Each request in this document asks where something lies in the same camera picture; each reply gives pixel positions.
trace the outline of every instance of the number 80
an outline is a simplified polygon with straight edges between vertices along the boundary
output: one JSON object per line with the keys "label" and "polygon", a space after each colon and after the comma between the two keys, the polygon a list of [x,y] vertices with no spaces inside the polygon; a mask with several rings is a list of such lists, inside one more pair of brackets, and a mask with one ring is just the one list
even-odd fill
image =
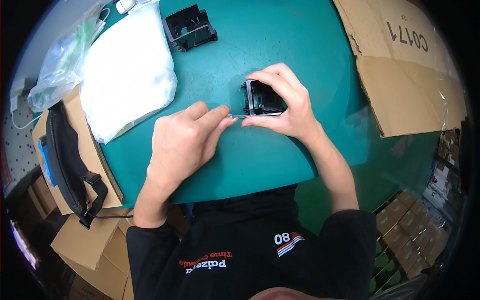
{"label": "number 80", "polygon": [[275,235],[275,244],[280,245],[282,241],[290,241],[290,235],[286,232],[282,233],[282,235]]}

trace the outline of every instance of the person's left hand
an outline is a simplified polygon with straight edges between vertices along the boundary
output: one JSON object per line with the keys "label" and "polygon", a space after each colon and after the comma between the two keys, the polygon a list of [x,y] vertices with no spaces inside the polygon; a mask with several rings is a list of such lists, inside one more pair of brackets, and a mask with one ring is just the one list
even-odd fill
{"label": "person's left hand", "polygon": [[209,110],[199,101],[157,119],[147,177],[162,188],[176,189],[213,157],[220,135],[236,121],[227,118],[229,111],[226,105]]}

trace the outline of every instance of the teal work mat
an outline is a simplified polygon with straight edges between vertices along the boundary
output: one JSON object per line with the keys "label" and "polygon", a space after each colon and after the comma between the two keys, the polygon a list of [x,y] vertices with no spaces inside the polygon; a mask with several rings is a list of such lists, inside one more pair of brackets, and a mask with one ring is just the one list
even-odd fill
{"label": "teal work mat", "polygon": [[[192,5],[162,0],[166,17]],[[172,52],[178,86],[172,103],[121,137],[102,144],[108,165],[123,194],[123,207],[133,207],[152,154],[155,120],[205,101],[243,114],[245,75],[284,62],[310,93],[312,109],[349,165],[367,160],[371,134],[368,104],[360,88],[347,36],[336,8],[320,1],[197,2],[218,33],[218,41],[188,52]],[[112,12],[107,19],[119,19]],[[172,195],[171,203],[223,199],[268,190],[317,176],[308,151],[297,140],[267,129],[240,127],[221,136],[215,156]]]}

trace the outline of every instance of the strap buckle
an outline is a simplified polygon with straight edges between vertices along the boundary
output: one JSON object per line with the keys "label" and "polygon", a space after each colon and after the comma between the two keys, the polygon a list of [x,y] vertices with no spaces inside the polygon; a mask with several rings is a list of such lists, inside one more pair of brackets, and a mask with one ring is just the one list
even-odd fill
{"label": "strap buckle", "polygon": [[85,181],[86,183],[90,184],[90,185],[95,184],[97,181],[99,181],[101,179],[102,179],[102,177],[100,176],[100,174],[93,173],[93,172],[90,172],[90,171],[87,171],[85,176],[82,176],[82,180]]}

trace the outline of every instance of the hand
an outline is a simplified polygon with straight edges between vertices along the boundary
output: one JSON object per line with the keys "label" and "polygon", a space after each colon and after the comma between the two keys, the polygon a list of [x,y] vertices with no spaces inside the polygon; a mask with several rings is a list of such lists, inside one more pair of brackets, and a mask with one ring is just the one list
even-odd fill
{"label": "hand", "polygon": [[175,190],[213,157],[220,135],[236,121],[226,117],[229,111],[226,105],[209,111],[200,101],[157,119],[147,178],[161,188]]}
{"label": "hand", "polygon": [[288,108],[279,116],[245,118],[242,126],[265,127],[295,137],[304,144],[323,133],[322,126],[313,115],[307,89],[284,63],[271,65],[245,78],[271,86],[283,98]]}

